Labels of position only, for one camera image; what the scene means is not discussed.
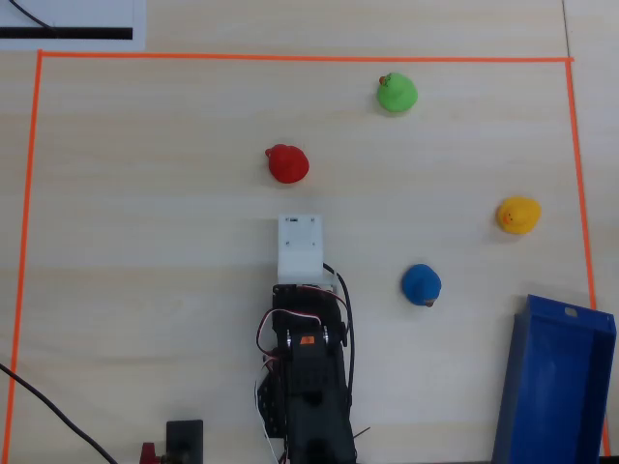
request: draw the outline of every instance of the blue tray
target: blue tray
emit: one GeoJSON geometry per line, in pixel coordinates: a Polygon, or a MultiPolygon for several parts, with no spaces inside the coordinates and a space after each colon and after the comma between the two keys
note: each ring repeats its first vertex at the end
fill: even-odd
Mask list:
{"type": "Polygon", "coordinates": [[[598,462],[611,314],[529,295],[516,316],[493,464],[598,462]]]}

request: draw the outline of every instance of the rubber duck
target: rubber duck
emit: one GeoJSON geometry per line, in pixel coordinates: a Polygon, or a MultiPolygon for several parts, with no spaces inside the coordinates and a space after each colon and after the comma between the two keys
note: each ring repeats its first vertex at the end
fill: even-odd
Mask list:
{"type": "Polygon", "coordinates": [[[430,266],[416,264],[402,277],[402,292],[410,303],[432,307],[441,292],[441,279],[430,266]]]}
{"type": "Polygon", "coordinates": [[[512,196],[496,212],[499,226],[510,234],[524,235],[533,230],[542,215],[542,207],[532,198],[512,196]]]}
{"type": "Polygon", "coordinates": [[[310,171],[310,162],[299,148],[289,145],[276,145],[266,150],[269,170],[282,184],[294,184],[306,177],[310,171]]]}
{"type": "Polygon", "coordinates": [[[390,72],[378,79],[378,102],[387,111],[400,113],[417,102],[418,94],[413,81],[399,72],[390,72]]]}

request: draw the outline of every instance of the yellow rubber duck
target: yellow rubber duck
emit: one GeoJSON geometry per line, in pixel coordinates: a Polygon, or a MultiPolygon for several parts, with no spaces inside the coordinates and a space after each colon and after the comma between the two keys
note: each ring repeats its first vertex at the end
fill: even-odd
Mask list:
{"type": "Polygon", "coordinates": [[[533,230],[542,215],[542,207],[532,198],[512,196],[496,212],[499,226],[510,234],[524,235],[533,230]]]}

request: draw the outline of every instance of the orange boundary line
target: orange boundary line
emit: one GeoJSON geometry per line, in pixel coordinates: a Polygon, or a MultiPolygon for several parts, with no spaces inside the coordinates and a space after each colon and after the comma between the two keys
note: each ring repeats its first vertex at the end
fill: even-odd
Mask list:
{"type": "MultiPolygon", "coordinates": [[[[585,260],[587,265],[587,280],[589,285],[589,302],[592,309],[597,309],[595,280],[593,274],[593,259],[589,240],[589,225],[582,178],[582,161],[578,126],[575,111],[574,81],[572,77],[572,57],[547,58],[510,58],[510,57],[379,57],[379,56],[286,56],[286,55],[247,55],[218,53],[96,53],[96,52],[37,52],[37,68],[35,72],[32,113],[30,116],[30,138],[28,143],[28,161],[26,166],[26,182],[24,189],[23,214],[21,222],[21,247],[19,253],[19,274],[17,281],[17,296],[15,302],[15,325],[13,333],[13,351],[11,356],[11,371],[17,372],[19,355],[19,337],[21,332],[21,313],[23,307],[23,289],[26,270],[26,254],[28,249],[28,226],[30,220],[30,196],[32,190],[32,174],[34,168],[35,144],[37,135],[37,120],[39,116],[39,99],[41,94],[41,76],[43,59],[49,58],[121,58],[121,59],[187,59],[187,60],[241,60],[241,61],[281,61],[281,62],[325,62],[325,63],[564,63],[568,84],[568,99],[570,118],[572,122],[572,139],[574,143],[575,169],[578,184],[578,200],[580,219],[582,222],[582,237],[584,242],[585,260]]],[[[5,422],[4,446],[2,449],[2,464],[9,464],[11,432],[15,405],[15,380],[9,381],[9,397],[7,400],[7,416],[5,422]]],[[[603,429],[604,455],[610,456],[607,420],[604,419],[603,429]]]]}
{"type": "Polygon", "coordinates": [[[143,58],[169,60],[301,61],[324,63],[568,63],[574,60],[572,57],[303,56],[225,53],[99,53],[81,51],[44,51],[43,56],[49,58],[143,58]]]}
{"type": "MultiPolygon", "coordinates": [[[[589,221],[587,219],[587,202],[584,196],[584,180],[582,176],[582,158],[580,156],[580,139],[578,137],[578,120],[576,118],[576,103],[574,97],[574,79],[572,77],[572,63],[565,63],[565,76],[568,83],[568,100],[570,102],[570,120],[572,122],[572,142],[574,143],[574,160],[576,166],[576,180],[578,182],[578,202],[580,203],[580,221],[582,222],[582,241],[584,242],[584,258],[587,263],[587,281],[589,283],[589,304],[591,309],[597,310],[596,283],[593,275],[593,258],[591,257],[591,241],[589,239],[589,221]]],[[[610,439],[608,438],[608,419],[604,418],[602,429],[602,443],[604,455],[610,456],[610,439]]]]}
{"type": "MultiPolygon", "coordinates": [[[[30,191],[32,187],[32,170],[35,160],[35,141],[37,137],[37,118],[39,116],[39,95],[41,93],[41,71],[43,53],[37,53],[37,70],[35,72],[35,89],[32,97],[30,115],[30,140],[28,142],[28,161],[26,164],[26,186],[23,194],[23,215],[21,217],[21,249],[19,251],[19,277],[17,280],[17,298],[15,301],[15,325],[13,328],[13,351],[11,353],[11,371],[17,372],[19,355],[19,334],[21,329],[21,309],[23,304],[23,285],[26,276],[26,251],[28,249],[28,223],[30,219],[30,191]]],[[[2,464],[9,464],[9,447],[11,446],[11,427],[13,425],[13,407],[15,403],[15,380],[9,381],[9,399],[7,401],[7,418],[4,426],[4,446],[2,464]]]]}

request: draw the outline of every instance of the green rubber duck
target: green rubber duck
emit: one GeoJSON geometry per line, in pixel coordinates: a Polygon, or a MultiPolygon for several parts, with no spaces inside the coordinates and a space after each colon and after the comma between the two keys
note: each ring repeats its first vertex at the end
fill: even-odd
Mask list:
{"type": "Polygon", "coordinates": [[[400,113],[417,102],[418,94],[413,81],[399,72],[390,72],[378,79],[378,102],[387,111],[400,113]]]}

